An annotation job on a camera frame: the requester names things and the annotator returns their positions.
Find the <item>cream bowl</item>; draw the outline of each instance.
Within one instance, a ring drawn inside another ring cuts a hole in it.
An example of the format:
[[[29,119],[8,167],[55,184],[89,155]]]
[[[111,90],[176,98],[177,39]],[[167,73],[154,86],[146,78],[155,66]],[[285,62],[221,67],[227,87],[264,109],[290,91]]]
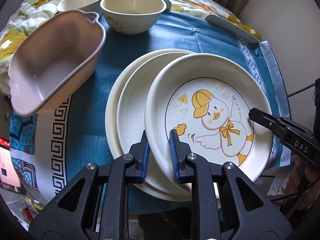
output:
[[[163,0],[102,0],[100,6],[110,28],[127,35],[149,30],[166,9]]]
[[[193,153],[212,163],[233,162],[254,181],[269,160],[273,135],[249,119],[253,107],[271,114],[262,89],[241,66],[213,54],[179,57],[148,92],[145,130],[152,155],[174,181],[168,139],[176,129]]]
[[[80,9],[84,12],[96,12],[102,14],[100,7],[101,0],[63,0],[57,6],[58,12],[65,12],[74,9]]]

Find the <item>human hand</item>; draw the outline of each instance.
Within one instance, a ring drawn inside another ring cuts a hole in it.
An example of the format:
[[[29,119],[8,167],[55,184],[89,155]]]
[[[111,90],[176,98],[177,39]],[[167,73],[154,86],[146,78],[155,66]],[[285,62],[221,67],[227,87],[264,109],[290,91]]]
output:
[[[301,181],[301,176],[299,174],[299,166],[301,165],[301,158],[297,155],[291,157],[292,163],[294,163],[293,170],[290,173],[289,181],[285,187],[284,194],[290,195],[298,192],[298,186]],[[310,166],[305,168],[305,176],[308,181],[313,183],[319,176],[320,171],[316,171],[312,169]],[[298,207],[298,210],[307,209],[316,201],[320,194],[320,180],[313,185],[313,187],[309,190],[305,200]]]

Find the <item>white plate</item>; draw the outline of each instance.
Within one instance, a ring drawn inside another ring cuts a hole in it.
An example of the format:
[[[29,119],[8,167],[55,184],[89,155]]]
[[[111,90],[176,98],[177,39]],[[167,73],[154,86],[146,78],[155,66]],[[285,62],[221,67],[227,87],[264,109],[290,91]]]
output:
[[[176,127],[192,152],[218,164],[240,162],[240,169],[256,180],[273,136],[249,120],[253,107],[271,113],[257,82],[233,61],[198,53],[169,63],[152,83],[145,108],[146,134],[159,167],[174,181],[168,137]]]
[[[167,64],[191,53],[193,52],[161,54],[149,59],[131,75],[120,95],[116,117],[118,138],[124,153],[128,153],[131,145],[141,140],[141,135],[145,130],[144,108],[150,86],[155,77]],[[159,169],[153,156],[150,155],[146,182],[152,187],[169,194],[190,195],[187,187],[185,187],[187,191],[184,191],[170,181],[166,183],[166,188],[162,187],[161,181],[163,179],[167,180],[162,175],[162,171]]]
[[[111,154],[114,159],[120,157],[123,155],[117,131],[116,131],[116,111],[117,111],[117,105],[119,102],[119,98],[122,92],[122,89],[124,88],[127,80],[130,78],[132,73],[144,62],[148,61],[149,59],[164,54],[168,52],[185,52],[185,50],[182,49],[160,49],[153,52],[150,52],[148,54],[145,54],[141,56],[140,58],[136,59],[134,62],[132,62],[130,65],[128,65],[122,73],[117,78],[116,82],[114,83],[109,97],[107,101],[106,106],[106,113],[105,113],[105,128],[106,128],[106,136],[108,145],[111,151]],[[147,183],[143,183],[141,185],[136,185],[138,188],[143,190],[144,192],[160,198],[164,200],[170,200],[170,201],[188,201],[190,200],[190,196],[181,196],[181,195],[170,195],[164,192],[161,192],[159,190],[156,190],[155,188],[151,187]]]

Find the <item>greek key pattern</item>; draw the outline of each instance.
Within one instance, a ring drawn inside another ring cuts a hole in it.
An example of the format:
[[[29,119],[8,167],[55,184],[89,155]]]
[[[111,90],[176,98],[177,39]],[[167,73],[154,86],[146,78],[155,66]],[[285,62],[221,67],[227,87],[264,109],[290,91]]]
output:
[[[266,97],[267,97],[267,99],[269,101],[266,86],[265,86],[265,84],[264,84],[264,82],[262,80],[262,77],[260,75],[257,63],[254,60],[254,58],[253,58],[253,56],[252,56],[252,54],[251,54],[251,52],[250,52],[250,50],[248,48],[247,41],[245,39],[240,38],[240,37],[237,36],[237,42],[238,42],[239,49],[241,50],[241,52],[242,52],[242,54],[244,56],[245,62],[247,64],[248,68],[249,68],[249,72],[250,72],[251,76],[255,79],[255,81],[261,87],[262,91],[264,92],[264,94],[266,95]],[[272,163],[272,161],[276,157],[276,154],[277,154],[276,139],[273,138],[272,150],[271,150],[269,161],[268,161],[267,165]]]
[[[59,193],[67,183],[65,169],[65,147],[69,106],[70,98],[66,99],[55,110],[54,122],[52,124],[51,170],[55,194]]]

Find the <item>duck beak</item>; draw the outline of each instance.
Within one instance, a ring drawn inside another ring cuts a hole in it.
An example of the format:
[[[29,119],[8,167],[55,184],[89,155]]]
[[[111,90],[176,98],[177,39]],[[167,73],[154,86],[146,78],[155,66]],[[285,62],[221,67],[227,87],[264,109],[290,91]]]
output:
[[[216,119],[218,119],[219,117],[220,117],[220,112],[213,114],[213,120],[216,120]]]

